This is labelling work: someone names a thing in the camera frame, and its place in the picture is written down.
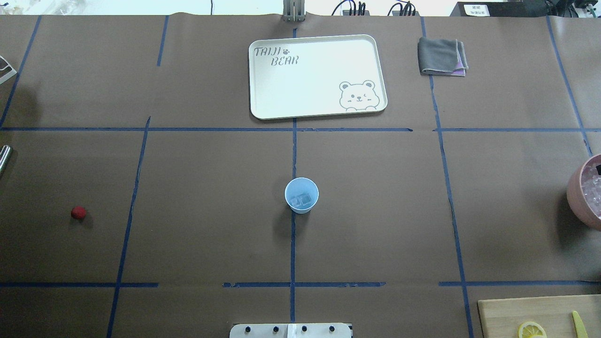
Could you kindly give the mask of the lemon slices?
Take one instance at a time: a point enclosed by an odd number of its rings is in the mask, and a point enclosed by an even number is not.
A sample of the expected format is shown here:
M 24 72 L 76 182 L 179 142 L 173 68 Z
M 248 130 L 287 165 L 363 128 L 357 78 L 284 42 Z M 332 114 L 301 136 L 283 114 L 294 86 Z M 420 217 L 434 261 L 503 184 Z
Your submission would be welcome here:
M 547 338 L 547 332 L 543 327 L 532 321 L 521 323 L 517 329 L 518 338 Z

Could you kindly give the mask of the cream bear tray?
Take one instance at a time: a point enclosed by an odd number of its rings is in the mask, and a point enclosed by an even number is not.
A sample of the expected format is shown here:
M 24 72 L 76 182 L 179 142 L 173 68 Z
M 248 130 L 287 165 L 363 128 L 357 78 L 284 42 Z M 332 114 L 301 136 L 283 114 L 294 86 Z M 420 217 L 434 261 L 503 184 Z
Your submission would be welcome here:
M 257 40 L 249 45 L 250 111 L 260 120 L 379 113 L 388 106 L 367 34 Z

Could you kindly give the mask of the light blue cup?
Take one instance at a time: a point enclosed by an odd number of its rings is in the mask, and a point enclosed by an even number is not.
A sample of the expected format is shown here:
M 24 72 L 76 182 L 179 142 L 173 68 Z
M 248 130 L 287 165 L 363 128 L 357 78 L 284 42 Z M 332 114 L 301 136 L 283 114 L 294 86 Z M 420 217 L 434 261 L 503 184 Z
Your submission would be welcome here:
M 291 180 L 284 189 L 284 199 L 289 208 L 297 214 L 306 214 L 313 209 L 319 196 L 317 184 L 306 177 Z

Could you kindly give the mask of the white pedestal column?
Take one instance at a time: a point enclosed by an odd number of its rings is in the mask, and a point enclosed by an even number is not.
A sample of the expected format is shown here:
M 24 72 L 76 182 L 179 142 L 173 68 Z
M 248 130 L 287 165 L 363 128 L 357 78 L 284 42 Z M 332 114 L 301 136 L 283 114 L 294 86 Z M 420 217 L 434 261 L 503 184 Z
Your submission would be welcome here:
M 347 323 L 239 323 L 233 325 L 230 338 L 352 338 Z

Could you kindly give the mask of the yellow plastic knife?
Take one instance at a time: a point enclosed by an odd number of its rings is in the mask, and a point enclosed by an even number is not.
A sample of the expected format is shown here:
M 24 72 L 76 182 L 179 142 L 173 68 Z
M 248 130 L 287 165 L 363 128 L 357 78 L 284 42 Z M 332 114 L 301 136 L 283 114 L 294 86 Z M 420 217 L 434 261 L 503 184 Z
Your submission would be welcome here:
M 582 317 L 580 317 L 580 314 L 578 313 L 578 311 L 573 310 L 571 312 L 571 315 L 572 315 L 573 325 L 574 325 L 574 329 L 575 329 L 577 338 L 588 338 L 588 332 L 586 331 L 586 326 L 584 325 L 584 321 L 582 320 Z

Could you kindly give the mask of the clear ice cube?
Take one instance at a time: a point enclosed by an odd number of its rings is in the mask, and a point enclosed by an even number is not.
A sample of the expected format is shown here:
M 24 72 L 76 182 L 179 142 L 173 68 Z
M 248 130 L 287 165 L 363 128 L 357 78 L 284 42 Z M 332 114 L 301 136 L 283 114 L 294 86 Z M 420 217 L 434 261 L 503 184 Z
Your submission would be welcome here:
M 309 209 L 314 206 L 313 195 L 308 192 L 290 195 L 287 198 L 287 202 L 292 208 L 298 210 Z

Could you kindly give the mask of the aluminium frame post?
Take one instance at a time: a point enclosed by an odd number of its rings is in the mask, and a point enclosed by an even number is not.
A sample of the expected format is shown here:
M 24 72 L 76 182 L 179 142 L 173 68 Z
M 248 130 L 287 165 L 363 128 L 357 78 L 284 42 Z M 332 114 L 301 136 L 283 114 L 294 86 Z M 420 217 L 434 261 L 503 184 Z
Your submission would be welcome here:
M 305 0 L 283 0 L 283 21 L 303 22 L 306 19 Z

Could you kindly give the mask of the steel muddler black tip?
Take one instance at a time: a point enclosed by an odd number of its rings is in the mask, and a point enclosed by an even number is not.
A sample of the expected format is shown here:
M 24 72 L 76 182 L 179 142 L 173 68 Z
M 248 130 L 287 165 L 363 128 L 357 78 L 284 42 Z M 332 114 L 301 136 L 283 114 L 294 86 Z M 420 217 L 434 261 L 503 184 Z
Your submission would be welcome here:
M 13 152 L 13 148 L 8 144 L 4 144 L 0 150 L 0 176 L 6 171 L 8 167 L 9 159 Z

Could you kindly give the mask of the pink bowl of ice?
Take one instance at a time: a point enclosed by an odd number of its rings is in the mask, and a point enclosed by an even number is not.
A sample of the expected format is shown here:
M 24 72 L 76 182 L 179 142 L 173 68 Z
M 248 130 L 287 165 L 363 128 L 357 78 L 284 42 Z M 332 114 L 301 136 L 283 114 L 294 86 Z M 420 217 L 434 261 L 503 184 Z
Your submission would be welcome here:
M 567 199 L 572 212 L 591 229 L 601 230 L 600 160 L 596 154 L 570 177 Z

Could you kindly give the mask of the red strawberry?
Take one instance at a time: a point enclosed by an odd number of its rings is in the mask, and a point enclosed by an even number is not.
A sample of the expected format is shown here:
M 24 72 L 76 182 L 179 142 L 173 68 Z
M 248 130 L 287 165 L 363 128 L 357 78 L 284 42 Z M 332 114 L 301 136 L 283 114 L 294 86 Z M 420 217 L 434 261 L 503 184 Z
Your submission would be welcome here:
M 75 206 L 71 210 L 70 216 L 74 220 L 83 220 L 87 216 L 87 210 L 83 206 Z

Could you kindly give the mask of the grey folded cloth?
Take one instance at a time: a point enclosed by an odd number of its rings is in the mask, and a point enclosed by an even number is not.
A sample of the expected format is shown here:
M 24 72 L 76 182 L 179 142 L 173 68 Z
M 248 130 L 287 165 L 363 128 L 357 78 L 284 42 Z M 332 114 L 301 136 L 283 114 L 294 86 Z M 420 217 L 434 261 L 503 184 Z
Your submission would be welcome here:
M 421 37 L 418 66 L 423 75 L 465 77 L 469 66 L 463 41 Z

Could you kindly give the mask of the white cup rack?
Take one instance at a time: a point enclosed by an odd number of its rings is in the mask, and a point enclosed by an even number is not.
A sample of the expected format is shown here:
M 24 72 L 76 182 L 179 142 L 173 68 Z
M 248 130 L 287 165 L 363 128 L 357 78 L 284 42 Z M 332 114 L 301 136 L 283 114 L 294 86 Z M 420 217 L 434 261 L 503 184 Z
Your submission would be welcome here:
M 3 56 L 0 56 L 0 85 L 15 77 L 17 73 L 17 70 Z

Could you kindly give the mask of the wooden cutting board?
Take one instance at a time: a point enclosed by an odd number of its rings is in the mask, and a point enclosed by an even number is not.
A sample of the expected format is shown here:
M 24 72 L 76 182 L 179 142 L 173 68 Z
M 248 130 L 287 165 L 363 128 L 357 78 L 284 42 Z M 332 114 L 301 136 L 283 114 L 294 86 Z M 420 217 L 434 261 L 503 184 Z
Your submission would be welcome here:
M 578 311 L 588 338 L 600 336 L 600 295 L 505 298 L 478 301 L 485 338 L 517 338 L 521 323 L 540 324 L 548 338 L 577 338 L 571 312 Z

